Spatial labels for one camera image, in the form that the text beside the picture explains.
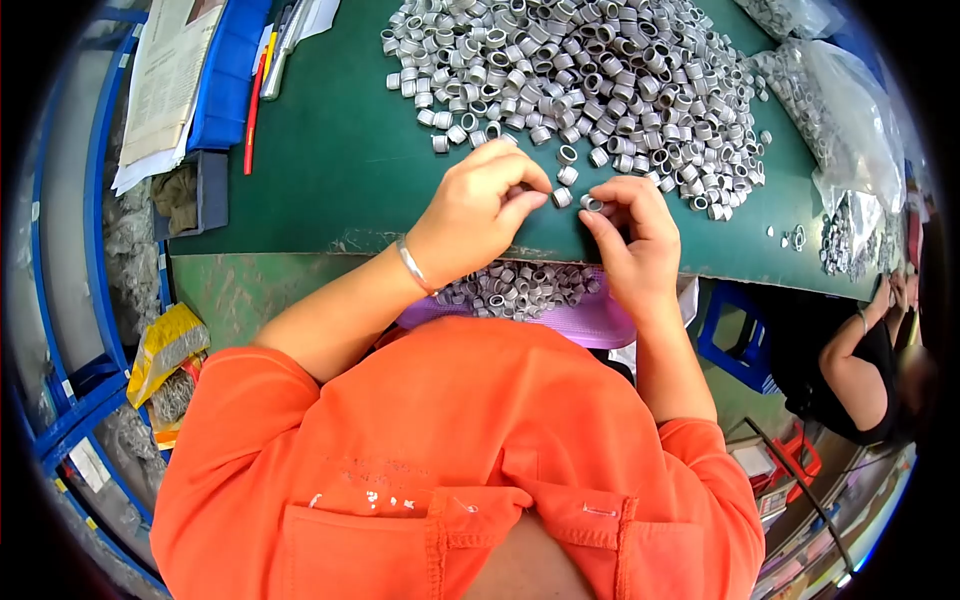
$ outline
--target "red pen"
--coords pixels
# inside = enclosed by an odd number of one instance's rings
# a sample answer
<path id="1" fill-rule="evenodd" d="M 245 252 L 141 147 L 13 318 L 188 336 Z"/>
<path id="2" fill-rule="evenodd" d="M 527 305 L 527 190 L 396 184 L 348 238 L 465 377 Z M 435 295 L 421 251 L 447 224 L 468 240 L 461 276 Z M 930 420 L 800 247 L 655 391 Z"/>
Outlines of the red pen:
<path id="1" fill-rule="evenodd" d="M 260 64 L 256 67 L 256 77 L 253 78 L 253 92 L 250 95 L 250 114 L 247 115 L 247 145 L 243 152 L 243 174 L 253 172 L 253 130 L 256 129 L 256 107 L 260 102 L 260 82 L 263 81 L 263 67 L 267 61 L 267 53 L 260 55 Z"/>

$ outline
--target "hand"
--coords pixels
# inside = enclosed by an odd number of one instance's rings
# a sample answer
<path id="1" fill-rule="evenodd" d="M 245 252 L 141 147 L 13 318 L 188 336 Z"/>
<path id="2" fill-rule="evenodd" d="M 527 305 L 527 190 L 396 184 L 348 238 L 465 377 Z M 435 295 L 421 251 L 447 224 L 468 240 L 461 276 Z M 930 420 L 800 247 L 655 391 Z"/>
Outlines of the hand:
<path id="1" fill-rule="evenodd" d="M 603 257 L 613 297 L 634 321 L 677 305 L 680 232 L 666 201 L 647 178 L 614 177 L 590 190 L 606 203 L 601 212 L 580 211 Z M 617 226 L 630 225 L 630 244 Z"/>
<path id="2" fill-rule="evenodd" d="M 866 312 L 871 314 L 873 317 L 872 322 L 875 323 L 882 319 L 888 310 L 890 310 L 890 277 L 881 274 L 880 283 L 876 288 L 874 299 L 871 300 L 870 305 L 867 306 Z"/>
<path id="3" fill-rule="evenodd" d="M 890 286 L 894 291 L 894 302 L 896 308 L 901 313 L 906 313 L 907 308 L 909 308 L 909 303 L 907 301 L 906 293 L 906 279 L 903 277 L 902 271 L 894 271 L 890 275 Z"/>
<path id="4" fill-rule="evenodd" d="M 521 182 L 533 190 L 524 191 Z M 443 287 L 504 253 L 551 191 L 550 178 L 519 148 L 487 142 L 446 172 L 407 234 L 407 248 L 427 283 Z"/>

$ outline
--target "orange work uniform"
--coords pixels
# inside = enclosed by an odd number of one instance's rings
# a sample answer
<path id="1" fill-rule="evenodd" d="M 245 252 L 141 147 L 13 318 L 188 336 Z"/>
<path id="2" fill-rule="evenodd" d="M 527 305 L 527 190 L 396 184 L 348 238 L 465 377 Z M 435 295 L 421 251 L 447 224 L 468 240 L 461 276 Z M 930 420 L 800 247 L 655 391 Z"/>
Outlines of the orange work uniform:
<path id="1" fill-rule="evenodd" d="M 281 352 L 205 364 L 152 547 L 190 598 L 457 598 L 535 507 L 596 596 L 746 598 L 764 555 L 719 427 L 659 429 L 536 324 L 447 317 L 319 387 Z"/>

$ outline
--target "shirt pocket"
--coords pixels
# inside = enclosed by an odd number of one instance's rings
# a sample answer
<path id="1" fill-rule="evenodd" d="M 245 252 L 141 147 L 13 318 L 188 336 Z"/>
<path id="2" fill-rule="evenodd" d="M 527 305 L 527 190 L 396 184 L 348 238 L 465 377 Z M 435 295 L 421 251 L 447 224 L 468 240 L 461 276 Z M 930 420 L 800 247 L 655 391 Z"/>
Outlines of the shirt pocket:
<path id="1" fill-rule="evenodd" d="M 283 598 L 428 598 L 425 518 L 353 516 L 288 506 Z"/>
<path id="2" fill-rule="evenodd" d="M 693 523 L 632 521 L 620 550 L 618 584 L 630 598 L 701 600 L 704 594 L 704 529 Z"/>

